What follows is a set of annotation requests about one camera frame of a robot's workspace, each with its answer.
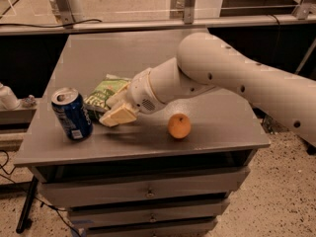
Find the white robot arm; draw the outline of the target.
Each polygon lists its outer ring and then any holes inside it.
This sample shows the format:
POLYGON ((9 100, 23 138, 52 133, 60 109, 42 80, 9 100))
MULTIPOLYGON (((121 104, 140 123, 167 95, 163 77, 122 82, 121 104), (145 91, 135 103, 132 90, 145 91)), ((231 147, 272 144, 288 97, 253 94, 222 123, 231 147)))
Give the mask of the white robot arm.
POLYGON ((316 146, 316 81, 261 64, 222 39, 195 33, 179 44, 177 55, 147 68, 107 100, 100 123, 112 127, 153 114, 178 99, 223 88, 316 146))

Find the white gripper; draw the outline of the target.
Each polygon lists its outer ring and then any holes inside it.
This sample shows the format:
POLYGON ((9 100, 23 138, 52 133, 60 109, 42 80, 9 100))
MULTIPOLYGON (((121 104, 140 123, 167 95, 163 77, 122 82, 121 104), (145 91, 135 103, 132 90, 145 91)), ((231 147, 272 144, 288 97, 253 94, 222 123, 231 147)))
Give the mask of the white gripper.
POLYGON ((143 114, 153 114, 162 110, 165 105, 155 96, 150 83, 151 68, 138 73, 130 84, 125 84, 106 100, 111 108, 102 115, 99 122, 107 127, 133 122, 137 119, 138 111, 143 114))

